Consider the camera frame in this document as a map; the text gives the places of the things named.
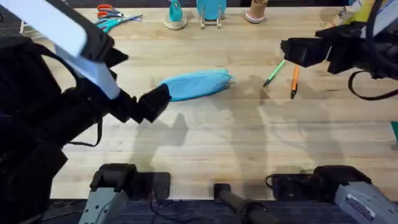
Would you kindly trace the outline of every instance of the wooden tabletop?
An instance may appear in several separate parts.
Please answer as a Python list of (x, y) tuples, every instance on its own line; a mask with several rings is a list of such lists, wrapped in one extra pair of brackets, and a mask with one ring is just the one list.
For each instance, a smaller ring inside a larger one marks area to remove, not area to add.
[[(87, 198), (95, 171), (122, 162), (140, 171), (170, 172), (170, 198), (211, 198), (217, 182), (230, 183), (234, 193), (246, 198), (271, 198), (264, 184), (269, 174), (347, 164), (398, 200), (398, 151), (390, 125), (398, 119), (397, 98), (360, 100), (347, 88), (352, 70), (331, 75), (327, 63), (300, 69), (294, 100), (290, 62), (262, 87), (282, 60), (280, 41), (313, 37), (339, 8), (267, 8), (266, 22), (257, 25), (246, 22), (245, 9), (229, 8), (220, 30), (201, 30), (196, 9), (184, 9), (190, 22), (180, 31), (164, 26), (168, 9), (120, 10), (144, 15), (144, 22), (128, 22), (110, 32), (116, 48), (130, 56), (113, 69), (129, 94), (140, 96), (165, 78), (207, 68), (227, 68), (235, 84), (213, 96), (170, 103), (154, 124), (122, 124), (106, 116), (99, 146), (65, 146), (69, 161), (54, 179), (52, 198)], [(95, 21), (96, 10), (78, 11)], [(59, 63), (49, 63), (63, 88), (74, 85)], [(355, 85), (365, 95), (398, 87), (395, 81), (367, 75)], [(96, 127), (77, 139), (95, 142)]]

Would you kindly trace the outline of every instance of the white label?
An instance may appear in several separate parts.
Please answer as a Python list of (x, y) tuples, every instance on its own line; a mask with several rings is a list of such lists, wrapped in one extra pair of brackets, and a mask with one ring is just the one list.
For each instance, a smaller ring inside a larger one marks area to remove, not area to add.
[(362, 214), (369, 221), (373, 221), (374, 217), (376, 217), (376, 213), (372, 211), (368, 206), (364, 205), (361, 201), (356, 199), (351, 194), (348, 194), (346, 197), (346, 202), (355, 208), (360, 214)]

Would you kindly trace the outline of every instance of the blue pencil case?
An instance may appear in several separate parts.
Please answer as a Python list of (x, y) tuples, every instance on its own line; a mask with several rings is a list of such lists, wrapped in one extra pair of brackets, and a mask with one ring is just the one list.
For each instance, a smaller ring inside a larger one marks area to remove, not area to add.
[(224, 90), (232, 78), (227, 69), (199, 70), (163, 80), (171, 101), (189, 100)]

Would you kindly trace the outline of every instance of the scissors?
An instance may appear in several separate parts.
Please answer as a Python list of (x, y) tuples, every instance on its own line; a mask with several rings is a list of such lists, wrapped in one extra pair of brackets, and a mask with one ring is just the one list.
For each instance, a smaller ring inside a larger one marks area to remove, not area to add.
[(112, 18), (112, 17), (125, 17), (125, 15), (116, 10), (113, 6), (109, 4), (100, 4), (97, 6), (97, 18), (98, 19), (105, 19), (105, 18)]
[(139, 19), (140, 17), (142, 17), (142, 15), (123, 17), (123, 18), (119, 18), (119, 19), (100, 19), (95, 23), (95, 25), (98, 28), (103, 29), (105, 33), (108, 33), (113, 27), (116, 27), (117, 25), (119, 25), (123, 22), (131, 21), (131, 20), (141, 21)]

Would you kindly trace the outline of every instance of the orange pen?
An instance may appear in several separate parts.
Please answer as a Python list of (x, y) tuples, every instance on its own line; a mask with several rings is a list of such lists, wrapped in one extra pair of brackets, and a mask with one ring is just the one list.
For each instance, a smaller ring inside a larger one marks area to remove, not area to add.
[(299, 66), (296, 65), (293, 71), (292, 91), (290, 93), (290, 99), (293, 99), (297, 93), (297, 87), (299, 86), (299, 84), (297, 83), (298, 79), (299, 79)]

